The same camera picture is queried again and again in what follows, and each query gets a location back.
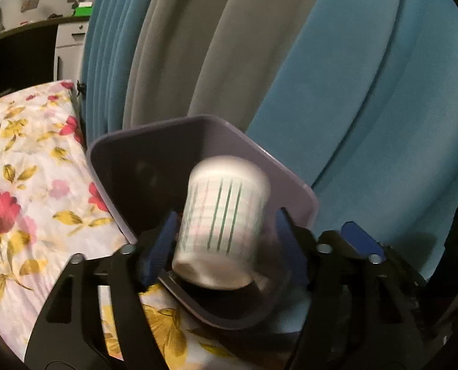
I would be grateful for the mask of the white striped paper cup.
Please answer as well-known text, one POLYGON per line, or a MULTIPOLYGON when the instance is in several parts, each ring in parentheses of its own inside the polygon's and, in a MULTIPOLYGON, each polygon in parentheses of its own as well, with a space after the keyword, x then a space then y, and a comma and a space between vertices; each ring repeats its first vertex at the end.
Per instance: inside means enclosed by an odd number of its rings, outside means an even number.
POLYGON ((271 192, 266 174, 232 155, 190 173, 173 272, 196 286, 231 291, 253 282, 253 263, 271 192))

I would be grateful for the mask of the dark desk with white frame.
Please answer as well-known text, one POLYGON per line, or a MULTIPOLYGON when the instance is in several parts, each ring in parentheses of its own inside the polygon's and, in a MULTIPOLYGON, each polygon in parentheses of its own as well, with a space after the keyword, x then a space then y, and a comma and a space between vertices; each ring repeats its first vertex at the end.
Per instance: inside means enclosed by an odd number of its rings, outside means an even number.
POLYGON ((89 17, 60 17, 27 23, 0 34, 0 96, 47 83, 61 25, 86 26, 89 17))

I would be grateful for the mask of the blue and grey curtain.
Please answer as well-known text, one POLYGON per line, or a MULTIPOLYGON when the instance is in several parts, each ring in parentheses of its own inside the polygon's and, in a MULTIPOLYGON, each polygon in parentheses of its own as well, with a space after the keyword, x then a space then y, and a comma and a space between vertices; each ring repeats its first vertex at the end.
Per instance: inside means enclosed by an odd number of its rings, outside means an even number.
POLYGON ((95 0, 86 139, 212 114, 431 277, 458 208, 458 0, 95 0))

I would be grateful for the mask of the floral bed sheet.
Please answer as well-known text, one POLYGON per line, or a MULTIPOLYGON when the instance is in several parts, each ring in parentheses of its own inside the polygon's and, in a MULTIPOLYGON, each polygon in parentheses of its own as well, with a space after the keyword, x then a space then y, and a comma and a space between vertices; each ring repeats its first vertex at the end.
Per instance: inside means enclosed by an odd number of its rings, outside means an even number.
MULTIPOLYGON (((86 163, 73 82, 1 97, 0 337, 18 362, 69 257, 106 257, 124 243, 86 163)), ((247 355, 223 347, 160 283, 140 301, 169 369, 283 368, 270 346, 247 355)))

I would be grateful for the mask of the purple plastic trash bin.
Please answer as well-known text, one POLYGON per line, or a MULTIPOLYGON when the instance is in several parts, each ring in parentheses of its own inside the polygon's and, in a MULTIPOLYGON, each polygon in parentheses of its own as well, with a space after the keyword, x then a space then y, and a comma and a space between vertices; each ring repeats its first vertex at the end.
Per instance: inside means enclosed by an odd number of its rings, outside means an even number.
POLYGON ((311 188, 239 129, 198 115, 115 131, 87 151, 94 183, 128 241, 180 216, 160 281, 194 317, 243 330, 267 319, 297 280, 278 231, 311 225, 311 188))

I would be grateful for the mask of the green and white box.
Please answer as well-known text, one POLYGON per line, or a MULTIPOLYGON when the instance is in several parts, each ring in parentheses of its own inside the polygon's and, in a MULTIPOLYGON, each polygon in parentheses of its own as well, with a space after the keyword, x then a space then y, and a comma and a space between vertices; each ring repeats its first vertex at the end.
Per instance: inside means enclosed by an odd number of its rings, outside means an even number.
POLYGON ((77 8, 74 9, 74 17, 89 17, 92 14, 92 2, 80 2, 77 8))

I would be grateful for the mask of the white drawer cabinet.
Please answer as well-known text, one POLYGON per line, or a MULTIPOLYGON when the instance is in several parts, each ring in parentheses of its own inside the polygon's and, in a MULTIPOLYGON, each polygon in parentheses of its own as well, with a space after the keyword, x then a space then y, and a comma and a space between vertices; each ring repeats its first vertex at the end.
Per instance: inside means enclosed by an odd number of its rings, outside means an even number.
POLYGON ((54 80, 79 80, 88 22, 59 24, 54 50, 54 80))

